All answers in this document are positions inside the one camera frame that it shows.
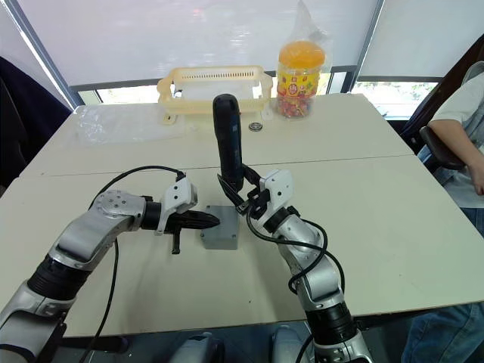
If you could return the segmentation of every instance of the plastic jar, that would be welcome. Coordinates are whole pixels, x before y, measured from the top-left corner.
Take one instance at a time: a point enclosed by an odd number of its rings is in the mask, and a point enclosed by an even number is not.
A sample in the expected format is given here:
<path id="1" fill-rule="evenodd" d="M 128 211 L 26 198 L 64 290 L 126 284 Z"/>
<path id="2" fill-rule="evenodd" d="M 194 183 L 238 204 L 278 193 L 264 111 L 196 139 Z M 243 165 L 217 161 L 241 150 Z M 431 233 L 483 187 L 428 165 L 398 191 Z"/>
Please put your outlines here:
<path id="1" fill-rule="evenodd" d="M 324 59 L 324 51 L 306 40 L 288 43 L 281 49 L 278 68 L 278 112 L 281 115 L 303 117 L 309 114 Z"/>

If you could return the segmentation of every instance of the person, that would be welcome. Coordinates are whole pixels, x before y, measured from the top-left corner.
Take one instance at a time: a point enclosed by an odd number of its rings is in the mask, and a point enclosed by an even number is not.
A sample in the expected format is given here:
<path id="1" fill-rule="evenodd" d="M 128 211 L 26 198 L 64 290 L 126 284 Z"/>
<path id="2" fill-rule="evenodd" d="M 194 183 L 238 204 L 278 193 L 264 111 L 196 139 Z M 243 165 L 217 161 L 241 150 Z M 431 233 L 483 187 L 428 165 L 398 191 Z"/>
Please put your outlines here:
<path id="1" fill-rule="evenodd" d="M 434 176 L 484 237 L 484 61 L 467 71 L 429 127 L 466 164 Z M 439 309 L 413 320 L 402 363 L 462 363 L 483 341 L 484 302 Z"/>

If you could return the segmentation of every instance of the white shirt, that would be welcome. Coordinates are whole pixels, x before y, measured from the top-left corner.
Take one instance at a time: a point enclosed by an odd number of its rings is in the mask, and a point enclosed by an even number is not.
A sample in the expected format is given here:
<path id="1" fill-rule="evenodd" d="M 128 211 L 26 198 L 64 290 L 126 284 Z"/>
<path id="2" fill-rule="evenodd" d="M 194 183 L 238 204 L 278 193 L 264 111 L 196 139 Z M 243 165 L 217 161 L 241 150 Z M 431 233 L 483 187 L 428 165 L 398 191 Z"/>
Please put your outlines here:
<path id="1" fill-rule="evenodd" d="M 463 123 L 476 112 L 483 101 L 484 73 L 481 73 L 465 82 L 455 91 L 442 104 L 430 121 L 432 122 L 435 119 L 455 119 Z M 479 151 L 484 154 L 484 146 L 480 147 Z M 467 167 L 448 181 L 444 188 L 460 208 L 484 208 L 484 196 L 476 194 Z"/>

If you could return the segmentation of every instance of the label on jar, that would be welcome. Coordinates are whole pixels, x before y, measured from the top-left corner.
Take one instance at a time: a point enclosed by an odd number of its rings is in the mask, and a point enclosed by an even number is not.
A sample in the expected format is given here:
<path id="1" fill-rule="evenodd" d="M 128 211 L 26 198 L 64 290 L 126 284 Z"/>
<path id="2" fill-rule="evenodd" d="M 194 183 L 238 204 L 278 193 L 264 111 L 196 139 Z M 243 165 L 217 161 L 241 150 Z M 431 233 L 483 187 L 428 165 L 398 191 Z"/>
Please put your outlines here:
<path id="1" fill-rule="evenodd" d="M 318 90 L 319 72 L 293 75 L 278 72 L 278 95 L 284 97 L 311 97 Z"/>

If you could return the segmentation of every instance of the orange lid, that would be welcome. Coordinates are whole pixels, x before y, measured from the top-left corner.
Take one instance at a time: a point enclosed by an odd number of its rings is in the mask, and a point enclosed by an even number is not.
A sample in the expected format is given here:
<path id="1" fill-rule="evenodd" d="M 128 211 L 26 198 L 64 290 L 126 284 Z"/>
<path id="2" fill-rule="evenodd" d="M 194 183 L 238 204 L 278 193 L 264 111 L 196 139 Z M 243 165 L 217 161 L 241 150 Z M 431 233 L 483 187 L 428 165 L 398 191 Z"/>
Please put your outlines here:
<path id="1" fill-rule="evenodd" d="M 285 45 L 279 52 L 279 61 L 289 68 L 316 68 L 324 63 L 324 51 L 315 43 L 298 40 Z"/>

